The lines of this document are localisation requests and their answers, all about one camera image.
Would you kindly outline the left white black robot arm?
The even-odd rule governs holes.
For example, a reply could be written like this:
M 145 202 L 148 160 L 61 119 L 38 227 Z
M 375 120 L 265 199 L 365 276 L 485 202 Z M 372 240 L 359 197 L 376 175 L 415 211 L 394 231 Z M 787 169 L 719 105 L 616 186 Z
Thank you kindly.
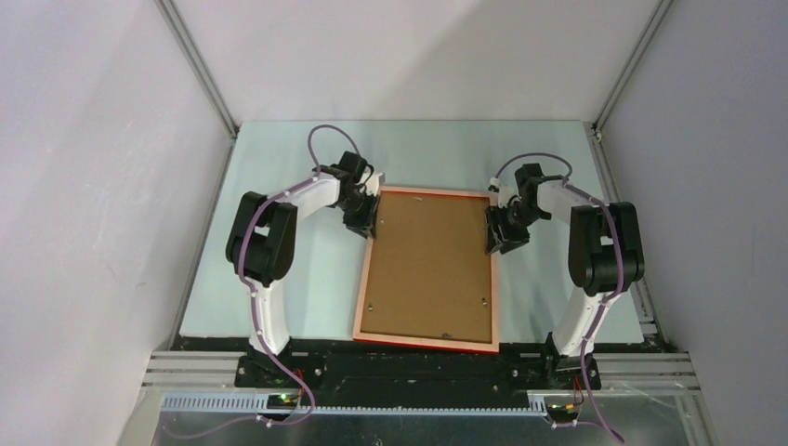
M 295 259 L 298 224 L 323 208 L 337 208 L 347 230 L 364 239 L 376 236 L 376 217 L 385 174 L 355 152 L 337 164 L 319 164 L 310 176 L 271 195 L 245 193 L 238 205 L 225 256 L 251 299 L 252 348 L 266 353 L 257 373 L 272 387 L 294 374 L 281 352 L 291 335 L 285 321 L 283 279 Z

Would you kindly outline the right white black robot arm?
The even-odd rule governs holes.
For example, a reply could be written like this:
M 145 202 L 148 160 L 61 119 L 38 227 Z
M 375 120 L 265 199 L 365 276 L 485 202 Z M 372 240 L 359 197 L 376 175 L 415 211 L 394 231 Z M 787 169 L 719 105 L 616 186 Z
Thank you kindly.
M 490 180 L 485 252 L 504 255 L 524 246 L 531 239 L 530 226 L 539 220 L 568 225 L 568 272 L 574 288 L 540 357 L 544 382 L 564 388 L 588 370 L 611 306 L 644 275 L 637 210 L 629 202 L 605 203 L 566 176 L 548 176 L 538 163 L 523 164 L 515 179 L 514 188 L 504 186 L 498 175 Z

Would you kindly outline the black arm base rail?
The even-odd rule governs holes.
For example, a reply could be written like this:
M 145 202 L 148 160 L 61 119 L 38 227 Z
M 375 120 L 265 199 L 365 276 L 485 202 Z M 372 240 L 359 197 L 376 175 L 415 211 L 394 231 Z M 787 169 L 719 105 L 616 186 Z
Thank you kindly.
M 599 390 L 596 361 L 563 360 L 540 344 L 504 343 L 494 353 L 293 339 L 279 354 L 286 374 L 240 337 L 179 337 L 176 351 L 238 352 L 233 383 L 273 388 L 273 409 L 524 409 L 528 392 Z

